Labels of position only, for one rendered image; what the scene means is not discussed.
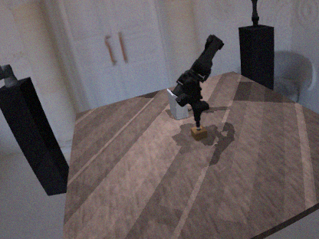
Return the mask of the brown wooden block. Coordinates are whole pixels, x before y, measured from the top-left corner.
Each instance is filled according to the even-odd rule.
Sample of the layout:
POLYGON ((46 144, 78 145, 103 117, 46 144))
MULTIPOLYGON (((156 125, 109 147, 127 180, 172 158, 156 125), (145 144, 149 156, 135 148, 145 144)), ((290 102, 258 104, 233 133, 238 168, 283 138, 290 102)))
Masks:
POLYGON ((202 125, 200 126, 200 130, 197 130, 197 127, 191 128, 191 133, 195 141, 208 137, 207 130, 202 125))

